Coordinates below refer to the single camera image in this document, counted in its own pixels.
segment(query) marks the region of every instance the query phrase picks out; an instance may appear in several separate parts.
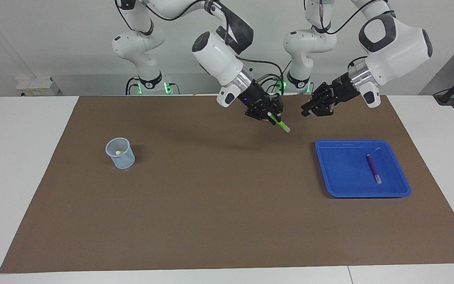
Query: blue plastic tray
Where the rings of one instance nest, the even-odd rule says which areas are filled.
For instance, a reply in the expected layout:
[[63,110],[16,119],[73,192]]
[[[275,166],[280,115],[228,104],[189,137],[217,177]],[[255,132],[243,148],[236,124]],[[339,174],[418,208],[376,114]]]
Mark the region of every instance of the blue plastic tray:
[[[396,198],[411,187],[390,145],[383,140],[319,140],[316,152],[328,192],[339,198]],[[370,154],[382,184],[367,163]]]

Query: white table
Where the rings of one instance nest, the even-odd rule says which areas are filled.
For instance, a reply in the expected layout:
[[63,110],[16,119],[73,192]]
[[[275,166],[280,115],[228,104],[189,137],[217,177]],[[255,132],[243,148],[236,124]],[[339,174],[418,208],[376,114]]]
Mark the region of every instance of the white table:
[[[0,265],[77,99],[0,97]],[[454,210],[454,110],[450,106],[438,106],[432,97],[389,99]],[[454,264],[0,275],[0,284],[45,282],[440,284],[454,283]]]

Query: green marker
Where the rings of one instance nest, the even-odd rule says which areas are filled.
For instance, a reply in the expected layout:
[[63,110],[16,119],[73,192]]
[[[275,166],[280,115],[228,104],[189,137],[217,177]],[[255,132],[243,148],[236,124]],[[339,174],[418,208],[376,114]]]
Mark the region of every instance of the green marker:
[[276,122],[276,124],[278,124],[279,127],[283,128],[283,130],[284,130],[286,133],[289,133],[289,132],[290,132],[290,128],[289,128],[283,121],[279,122],[279,121],[274,117],[273,114],[270,115],[270,118],[271,118],[272,120],[274,120],[274,122]]

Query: plastic cup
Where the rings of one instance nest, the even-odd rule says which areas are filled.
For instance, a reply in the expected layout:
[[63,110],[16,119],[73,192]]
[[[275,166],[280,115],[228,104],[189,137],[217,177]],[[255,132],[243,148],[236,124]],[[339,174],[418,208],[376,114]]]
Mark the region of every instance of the plastic cup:
[[108,142],[104,150],[119,169],[127,169],[134,164],[134,160],[136,159],[132,152],[129,140],[122,137],[115,138]]

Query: purple pen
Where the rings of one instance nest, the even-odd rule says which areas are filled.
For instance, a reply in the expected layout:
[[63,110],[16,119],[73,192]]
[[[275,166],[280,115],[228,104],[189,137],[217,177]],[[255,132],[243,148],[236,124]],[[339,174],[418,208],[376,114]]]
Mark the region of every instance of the purple pen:
[[376,179],[376,182],[378,183],[378,185],[382,184],[380,173],[378,173],[378,170],[376,169],[376,165],[374,165],[371,155],[367,155],[367,163],[369,163],[371,172],[374,175],[374,178]]

